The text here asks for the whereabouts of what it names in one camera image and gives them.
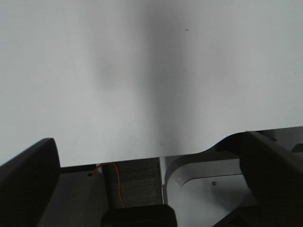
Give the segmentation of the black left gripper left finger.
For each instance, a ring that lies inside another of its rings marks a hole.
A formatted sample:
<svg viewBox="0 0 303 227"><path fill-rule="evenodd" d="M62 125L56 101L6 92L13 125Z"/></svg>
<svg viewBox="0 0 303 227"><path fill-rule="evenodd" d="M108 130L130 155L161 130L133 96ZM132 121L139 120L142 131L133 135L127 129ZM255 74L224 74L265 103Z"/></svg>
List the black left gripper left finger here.
<svg viewBox="0 0 303 227"><path fill-rule="evenodd" d="M0 167L0 225L35 227L61 173L53 138L45 138Z"/></svg>

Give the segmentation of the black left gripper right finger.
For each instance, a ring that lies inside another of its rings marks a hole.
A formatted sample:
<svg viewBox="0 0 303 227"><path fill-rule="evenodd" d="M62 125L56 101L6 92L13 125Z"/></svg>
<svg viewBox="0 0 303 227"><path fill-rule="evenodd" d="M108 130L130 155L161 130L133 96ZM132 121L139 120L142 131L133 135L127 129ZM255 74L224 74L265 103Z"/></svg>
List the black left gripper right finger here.
<svg viewBox="0 0 303 227"><path fill-rule="evenodd" d="M303 225L302 158L258 132L246 132L240 168L268 226Z"/></svg>

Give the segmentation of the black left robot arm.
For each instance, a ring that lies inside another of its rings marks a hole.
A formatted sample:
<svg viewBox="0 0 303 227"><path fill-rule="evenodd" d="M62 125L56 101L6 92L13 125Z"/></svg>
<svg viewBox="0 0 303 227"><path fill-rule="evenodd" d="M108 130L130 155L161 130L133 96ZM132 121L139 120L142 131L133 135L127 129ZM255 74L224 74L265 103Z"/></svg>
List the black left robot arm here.
<svg viewBox="0 0 303 227"><path fill-rule="evenodd" d="M240 170L257 200L234 208L217 227L300 227L303 224L303 160L264 136L244 134ZM36 227L60 176L55 141L43 139L0 168L0 224ZM102 227L175 227L169 205L120 208L98 215Z"/></svg>

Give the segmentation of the grey robot base platform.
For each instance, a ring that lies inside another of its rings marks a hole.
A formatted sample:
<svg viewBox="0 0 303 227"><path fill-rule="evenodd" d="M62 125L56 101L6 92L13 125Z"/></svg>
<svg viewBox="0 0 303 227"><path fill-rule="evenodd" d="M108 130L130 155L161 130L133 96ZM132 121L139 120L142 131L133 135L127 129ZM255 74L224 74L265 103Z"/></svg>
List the grey robot base platform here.
<svg viewBox="0 0 303 227"><path fill-rule="evenodd" d="M258 133L303 158L302 127ZM120 208L169 205L180 227L212 227L234 208L256 205L240 170L244 133L193 155L66 167L41 227L99 227Z"/></svg>

